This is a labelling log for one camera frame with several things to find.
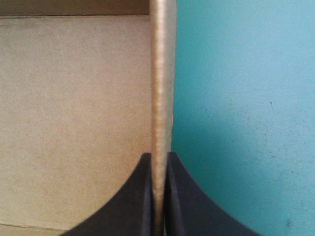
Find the teal wall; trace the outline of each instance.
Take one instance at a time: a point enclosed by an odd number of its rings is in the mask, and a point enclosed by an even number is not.
[[[178,0],[172,149],[267,236],[315,235],[315,1]]]

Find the black plastic part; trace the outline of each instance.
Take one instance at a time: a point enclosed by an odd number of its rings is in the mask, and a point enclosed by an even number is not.
[[[164,196],[167,236],[258,236],[210,200],[174,152],[167,155]]]
[[[145,153],[116,195],[62,236],[150,236],[151,227],[151,154]]]

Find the blue wall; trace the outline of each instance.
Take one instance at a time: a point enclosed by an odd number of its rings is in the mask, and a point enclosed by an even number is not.
[[[172,149],[249,227],[315,235],[315,1],[178,0]]]

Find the black curved object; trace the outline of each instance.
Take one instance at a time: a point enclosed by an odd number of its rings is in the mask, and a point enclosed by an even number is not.
[[[151,225],[151,154],[145,153],[113,198],[62,236],[150,236]]]
[[[167,155],[165,183],[167,236],[258,236],[209,199],[174,152]]]

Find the cardboard surface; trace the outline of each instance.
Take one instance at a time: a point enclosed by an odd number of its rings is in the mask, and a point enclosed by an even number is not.
[[[176,46],[176,1],[152,0],[152,181],[155,236],[163,227],[166,154],[171,149]]]
[[[148,15],[149,0],[1,0],[2,16]]]
[[[151,151],[149,27],[0,19],[0,222],[69,229]]]
[[[64,231],[0,225],[1,236],[58,236]]]

